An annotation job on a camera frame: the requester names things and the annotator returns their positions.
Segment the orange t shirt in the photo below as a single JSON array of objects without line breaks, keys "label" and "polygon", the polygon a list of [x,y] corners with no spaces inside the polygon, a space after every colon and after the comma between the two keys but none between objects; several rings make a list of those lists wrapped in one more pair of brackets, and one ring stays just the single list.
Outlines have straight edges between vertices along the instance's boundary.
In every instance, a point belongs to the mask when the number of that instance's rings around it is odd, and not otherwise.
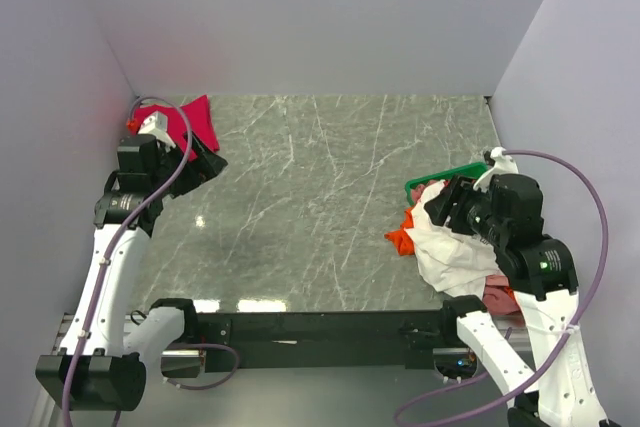
[{"label": "orange t shirt", "polygon": [[415,247],[408,230],[414,227],[412,208],[404,211],[404,220],[400,227],[394,231],[384,234],[384,238],[391,242],[399,256],[412,256],[415,254]]}]

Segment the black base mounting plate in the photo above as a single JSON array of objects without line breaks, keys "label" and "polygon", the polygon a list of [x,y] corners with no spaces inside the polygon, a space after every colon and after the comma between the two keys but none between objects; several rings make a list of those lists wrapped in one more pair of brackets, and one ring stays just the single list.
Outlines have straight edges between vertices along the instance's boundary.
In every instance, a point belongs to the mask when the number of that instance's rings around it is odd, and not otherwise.
[{"label": "black base mounting plate", "polygon": [[234,349],[241,369],[402,366],[454,380],[472,377],[478,360],[441,331],[437,310],[207,313],[195,344]]}]

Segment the white t shirt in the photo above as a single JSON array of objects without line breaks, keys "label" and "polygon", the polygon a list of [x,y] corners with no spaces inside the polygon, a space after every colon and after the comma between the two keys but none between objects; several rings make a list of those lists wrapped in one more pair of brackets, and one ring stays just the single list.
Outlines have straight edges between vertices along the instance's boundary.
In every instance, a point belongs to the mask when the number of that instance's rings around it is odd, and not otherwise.
[{"label": "white t shirt", "polygon": [[481,298],[488,285],[506,287],[508,281],[498,269],[489,244],[476,235],[456,234],[431,221],[426,204],[445,186],[444,180],[428,184],[409,210],[413,225],[405,232],[413,244],[420,276],[435,291],[451,297]]}]

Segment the pink t shirt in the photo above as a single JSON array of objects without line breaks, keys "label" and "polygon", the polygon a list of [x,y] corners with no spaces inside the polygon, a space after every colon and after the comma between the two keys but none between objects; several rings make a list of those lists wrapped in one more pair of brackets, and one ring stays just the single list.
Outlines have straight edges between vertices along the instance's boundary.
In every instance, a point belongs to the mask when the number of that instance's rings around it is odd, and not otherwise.
[{"label": "pink t shirt", "polygon": [[520,311],[509,280],[502,275],[486,277],[482,301],[492,315],[505,316]]}]

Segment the folded red t shirt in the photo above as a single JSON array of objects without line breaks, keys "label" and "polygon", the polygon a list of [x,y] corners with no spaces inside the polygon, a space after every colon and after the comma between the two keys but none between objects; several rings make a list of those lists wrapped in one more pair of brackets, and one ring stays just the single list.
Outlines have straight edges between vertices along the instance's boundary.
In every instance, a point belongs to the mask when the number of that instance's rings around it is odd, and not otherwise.
[{"label": "folded red t shirt", "polygon": [[[210,151],[217,153],[220,150],[220,145],[211,120],[208,97],[202,95],[190,103],[183,105],[181,109],[190,122],[192,133]],[[183,150],[187,145],[186,127],[182,118],[174,108],[158,104],[138,107],[133,114],[133,118],[127,121],[127,128],[131,133],[137,133],[141,128],[142,122],[155,112],[161,112],[167,117],[168,135],[172,141]]]}]

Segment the green plastic bin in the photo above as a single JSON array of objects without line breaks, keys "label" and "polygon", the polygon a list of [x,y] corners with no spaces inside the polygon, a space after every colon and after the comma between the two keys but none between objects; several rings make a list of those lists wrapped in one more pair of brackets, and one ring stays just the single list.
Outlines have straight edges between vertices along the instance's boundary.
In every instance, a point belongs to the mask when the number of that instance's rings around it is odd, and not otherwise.
[{"label": "green plastic bin", "polygon": [[483,173],[488,170],[488,166],[483,162],[474,162],[463,165],[461,167],[455,167],[449,170],[441,171],[438,173],[429,174],[427,176],[418,177],[409,180],[405,183],[404,189],[406,193],[406,199],[410,206],[413,206],[416,201],[412,197],[412,192],[419,185],[426,185],[429,181],[435,180],[450,180],[455,175],[462,175],[473,179],[478,179]]}]

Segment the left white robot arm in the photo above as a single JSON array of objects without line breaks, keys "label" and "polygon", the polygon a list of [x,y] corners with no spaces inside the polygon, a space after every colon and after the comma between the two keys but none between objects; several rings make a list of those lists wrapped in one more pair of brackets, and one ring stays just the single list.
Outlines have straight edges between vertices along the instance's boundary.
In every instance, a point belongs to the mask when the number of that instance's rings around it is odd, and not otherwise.
[{"label": "left white robot arm", "polygon": [[151,366],[167,347],[200,339],[192,300],[155,301],[146,319],[125,329],[127,305],[165,197],[185,195],[217,177],[227,162],[196,134],[171,146],[134,134],[117,148],[118,167],[94,208],[91,265],[71,325],[56,353],[39,357],[35,375],[64,411],[132,411]]}]

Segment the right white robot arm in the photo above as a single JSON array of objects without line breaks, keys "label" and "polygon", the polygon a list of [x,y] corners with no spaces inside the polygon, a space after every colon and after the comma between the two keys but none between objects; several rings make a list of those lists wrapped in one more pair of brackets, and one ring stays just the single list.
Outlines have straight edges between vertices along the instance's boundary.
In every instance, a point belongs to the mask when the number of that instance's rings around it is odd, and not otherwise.
[{"label": "right white robot arm", "polygon": [[478,235],[495,253],[525,322],[534,372],[501,335],[486,309],[472,299],[446,304],[439,334],[452,346],[466,343],[509,403],[512,426],[611,426],[589,372],[579,330],[580,295],[568,247],[543,231],[543,194],[518,173],[498,174],[485,189],[456,175],[426,202],[437,226]]}]

